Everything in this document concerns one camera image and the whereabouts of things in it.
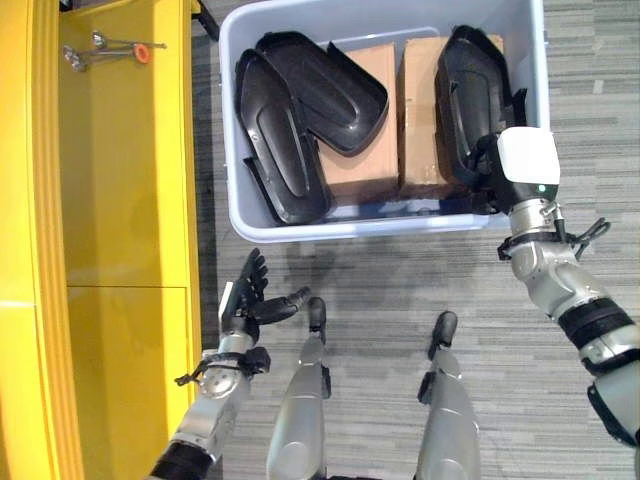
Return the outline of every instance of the black plastic cover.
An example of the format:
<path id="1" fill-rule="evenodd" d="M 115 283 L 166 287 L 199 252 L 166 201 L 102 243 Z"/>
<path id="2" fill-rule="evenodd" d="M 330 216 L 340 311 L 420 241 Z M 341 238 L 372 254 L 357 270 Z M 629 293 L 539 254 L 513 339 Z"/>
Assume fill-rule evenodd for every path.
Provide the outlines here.
<path id="1" fill-rule="evenodd" d="M 312 223 L 331 208 L 315 139 L 284 79 L 257 51 L 236 66 L 236 110 L 253 146 L 245 162 L 285 224 Z"/>
<path id="2" fill-rule="evenodd" d="M 526 124 L 524 91 L 514 112 L 507 65 L 482 30 L 456 27 L 438 60 L 436 98 L 451 168 L 460 181 L 475 187 L 482 139 L 508 127 Z"/>
<path id="3" fill-rule="evenodd" d="M 344 156 L 362 152 L 384 124 L 384 86 L 329 43 L 327 51 L 298 32 L 266 34 L 256 45 L 304 109 L 309 130 Z"/>

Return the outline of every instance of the black plastic part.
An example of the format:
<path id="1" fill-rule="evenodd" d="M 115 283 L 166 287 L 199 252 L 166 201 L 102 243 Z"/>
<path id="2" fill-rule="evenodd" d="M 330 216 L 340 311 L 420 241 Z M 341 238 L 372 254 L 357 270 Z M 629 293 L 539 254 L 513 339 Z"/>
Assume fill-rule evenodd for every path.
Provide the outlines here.
<path id="1" fill-rule="evenodd" d="M 256 158 L 251 171 L 276 219 L 285 224 L 320 220 L 331 208 L 315 139 L 284 79 L 257 51 L 236 66 L 236 110 Z"/>
<path id="2" fill-rule="evenodd" d="M 238 367 L 247 376 L 268 373 L 271 369 L 271 357 L 266 348 L 255 347 L 247 350 L 238 360 Z"/>
<path id="3" fill-rule="evenodd" d="M 436 349 L 439 346 L 445 346 L 447 348 L 451 346 L 457 327 L 458 316 L 455 313 L 445 310 L 438 316 L 436 326 L 433 327 L 433 331 L 431 332 L 431 345 L 429 346 L 428 352 L 429 360 L 433 360 Z"/>
<path id="4" fill-rule="evenodd" d="M 322 398 L 327 400 L 331 398 L 331 372 L 329 367 L 324 365 L 320 365 L 320 367 L 322 368 Z"/>
<path id="5" fill-rule="evenodd" d="M 636 360 L 640 360 L 640 350 L 634 348 L 600 363 L 593 363 L 588 358 L 583 358 L 582 364 L 591 375 L 600 376 L 620 367 L 624 367 L 628 363 L 635 362 Z"/>
<path id="6" fill-rule="evenodd" d="M 600 397 L 600 393 L 595 385 L 591 385 L 587 389 L 587 396 L 589 397 L 589 401 L 593 406 L 593 409 L 596 411 L 600 420 L 604 424 L 604 428 L 607 429 L 607 432 L 618 440 L 619 442 L 625 443 L 630 447 L 638 446 L 637 438 L 634 439 L 623 427 L 620 425 L 618 419 L 611 413 L 611 410 L 607 407 L 607 404 L 604 403 L 602 397 Z"/>
<path id="7" fill-rule="evenodd" d="M 202 0 L 196 0 L 200 4 L 200 13 L 194 13 L 191 15 L 191 19 L 198 20 L 202 28 L 204 28 L 209 38 L 214 42 L 217 42 L 220 39 L 220 26 L 211 15 L 211 12 L 207 9 L 207 6 L 202 2 Z"/>
<path id="8" fill-rule="evenodd" d="M 422 377 L 420 388 L 418 389 L 418 401 L 423 405 L 429 405 L 431 400 L 429 398 L 429 392 L 431 390 L 431 384 L 436 378 L 436 372 L 426 372 Z"/>
<path id="9" fill-rule="evenodd" d="M 212 463 L 204 450 L 173 442 L 158 459 L 151 475 L 163 480 L 204 480 Z"/>
<path id="10" fill-rule="evenodd" d="M 309 300 L 309 331 L 319 332 L 322 343 L 327 343 L 327 307 L 320 297 Z"/>
<path id="11" fill-rule="evenodd" d="M 284 77 L 306 125 L 345 156 L 362 152 L 389 108 L 387 91 L 332 43 L 327 51 L 298 32 L 268 33 L 256 45 Z"/>
<path id="12" fill-rule="evenodd" d="M 476 187 L 489 173 L 478 165 L 479 142 L 516 125 L 504 56 L 481 30 L 454 29 L 438 59 L 436 98 L 453 174 Z M 524 103 L 523 93 L 518 101 Z M 523 115 L 520 108 L 518 116 Z"/>
<path id="13" fill-rule="evenodd" d="M 590 341 L 633 320 L 610 298 L 598 298 L 565 312 L 558 324 L 579 350 Z"/>

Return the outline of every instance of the black cable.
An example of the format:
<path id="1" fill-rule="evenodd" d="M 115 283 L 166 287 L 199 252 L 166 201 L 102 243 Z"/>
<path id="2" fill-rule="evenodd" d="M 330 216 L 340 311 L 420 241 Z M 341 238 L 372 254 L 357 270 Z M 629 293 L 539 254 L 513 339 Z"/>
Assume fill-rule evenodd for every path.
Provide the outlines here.
<path id="1" fill-rule="evenodd" d="M 610 228 L 611 223 L 607 222 L 604 217 L 600 217 L 582 235 L 567 233 L 567 242 L 571 244 L 571 248 L 575 248 L 579 245 L 578 250 L 575 251 L 576 260 L 580 260 L 582 253 L 587 249 L 591 242 L 607 233 Z"/>

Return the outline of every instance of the plastic bin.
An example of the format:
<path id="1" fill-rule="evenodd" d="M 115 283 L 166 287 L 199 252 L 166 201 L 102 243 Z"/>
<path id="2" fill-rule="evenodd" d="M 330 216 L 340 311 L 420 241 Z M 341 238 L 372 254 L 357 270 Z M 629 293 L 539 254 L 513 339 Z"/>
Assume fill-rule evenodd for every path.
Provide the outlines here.
<path id="1" fill-rule="evenodd" d="M 469 24 L 504 38 L 512 88 L 528 89 L 529 123 L 549 128 L 543 21 L 541 0 L 276 0 L 234 10 L 222 24 L 220 71 L 229 216 L 235 230 L 247 240 L 270 243 L 505 225 L 503 215 L 441 215 L 437 201 L 409 201 L 339 208 L 321 224 L 279 226 L 243 164 L 251 148 L 234 111 L 235 64 L 264 33 L 299 30 L 343 50 L 394 42 L 398 67 L 408 38 L 447 36 L 455 25 Z"/>

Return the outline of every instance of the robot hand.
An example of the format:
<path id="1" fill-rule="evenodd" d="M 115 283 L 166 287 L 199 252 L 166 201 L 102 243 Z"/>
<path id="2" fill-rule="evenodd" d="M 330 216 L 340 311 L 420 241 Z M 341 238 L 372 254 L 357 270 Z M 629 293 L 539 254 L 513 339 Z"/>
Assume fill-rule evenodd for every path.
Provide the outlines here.
<path id="1" fill-rule="evenodd" d="M 260 325 L 294 315 L 311 294 L 305 287 L 288 297 L 265 301 L 266 274 L 265 259 L 254 249 L 239 278 L 226 284 L 218 312 L 219 348 L 203 351 L 195 370 L 176 378 L 180 386 L 197 383 L 198 396 L 149 479 L 204 479 L 220 459 L 237 412 L 249 396 L 251 379 L 270 368 L 267 350 L 255 346 Z"/>

